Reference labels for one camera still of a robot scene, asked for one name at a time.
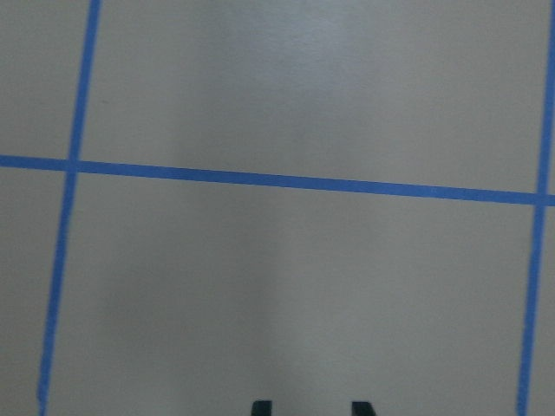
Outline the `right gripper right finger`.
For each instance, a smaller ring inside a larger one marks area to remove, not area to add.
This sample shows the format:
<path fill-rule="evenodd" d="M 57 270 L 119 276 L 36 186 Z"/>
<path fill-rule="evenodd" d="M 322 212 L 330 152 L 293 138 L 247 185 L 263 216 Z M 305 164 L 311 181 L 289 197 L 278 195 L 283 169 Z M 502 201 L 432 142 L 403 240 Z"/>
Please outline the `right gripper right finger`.
<path fill-rule="evenodd" d="M 351 415 L 352 416 L 375 416 L 375 409 L 368 401 L 352 401 L 351 402 Z"/>

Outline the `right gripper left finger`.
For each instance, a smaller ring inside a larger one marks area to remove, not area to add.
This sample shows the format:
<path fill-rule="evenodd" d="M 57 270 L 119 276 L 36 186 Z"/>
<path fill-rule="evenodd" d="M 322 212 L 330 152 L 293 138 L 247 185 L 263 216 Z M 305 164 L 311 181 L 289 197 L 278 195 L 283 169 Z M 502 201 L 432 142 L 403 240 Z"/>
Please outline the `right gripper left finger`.
<path fill-rule="evenodd" d="M 255 400 L 251 405 L 251 416 L 272 416 L 272 401 Z"/>

